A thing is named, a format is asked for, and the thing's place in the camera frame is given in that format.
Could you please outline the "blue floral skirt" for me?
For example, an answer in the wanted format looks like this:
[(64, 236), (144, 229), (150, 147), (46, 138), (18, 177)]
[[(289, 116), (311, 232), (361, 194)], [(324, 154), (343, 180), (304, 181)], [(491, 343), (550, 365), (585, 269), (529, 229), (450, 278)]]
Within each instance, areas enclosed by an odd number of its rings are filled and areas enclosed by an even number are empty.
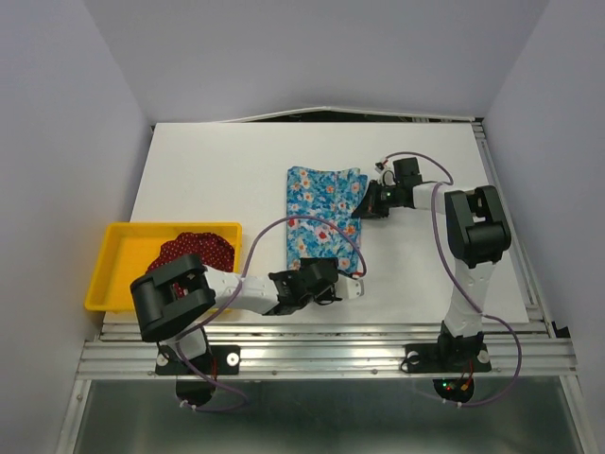
[(346, 274), (362, 270), (352, 246), (360, 244), (361, 220), (353, 217), (368, 187), (357, 167), (316, 170), (293, 166), (286, 172), (286, 265), (296, 270), (305, 258), (334, 258)]

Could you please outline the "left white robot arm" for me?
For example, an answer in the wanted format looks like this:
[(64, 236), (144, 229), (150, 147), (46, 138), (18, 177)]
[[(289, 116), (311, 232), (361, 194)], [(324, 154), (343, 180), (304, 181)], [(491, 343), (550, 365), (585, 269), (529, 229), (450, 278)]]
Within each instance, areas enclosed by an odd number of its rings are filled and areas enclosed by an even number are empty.
[(134, 280), (130, 294), (142, 340), (158, 348), (157, 375), (236, 375), (239, 365), (228, 358), (240, 349), (209, 346), (196, 327), (200, 317), (222, 307), (289, 316), (311, 303), (343, 300), (344, 280), (334, 259), (305, 259), (298, 270), (255, 277), (219, 271), (187, 254)]

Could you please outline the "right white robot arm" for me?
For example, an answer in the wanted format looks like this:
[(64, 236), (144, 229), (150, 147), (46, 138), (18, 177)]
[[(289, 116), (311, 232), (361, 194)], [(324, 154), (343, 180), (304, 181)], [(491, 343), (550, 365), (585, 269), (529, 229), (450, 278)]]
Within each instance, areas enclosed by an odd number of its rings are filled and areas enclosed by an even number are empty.
[(410, 374), (456, 372), (473, 366), (491, 369), (484, 343), (484, 307), (496, 264), (511, 245), (511, 232), (497, 189), (483, 185), (457, 188), (448, 176), (426, 181), (420, 154), (396, 153), (376, 165), (378, 179), (370, 181), (354, 218), (385, 218), (392, 208), (427, 210), (431, 221), (445, 219), (446, 239), (435, 241), (438, 256), (455, 259), (445, 269), (453, 283), (449, 308), (433, 343), (406, 345), (403, 371)]

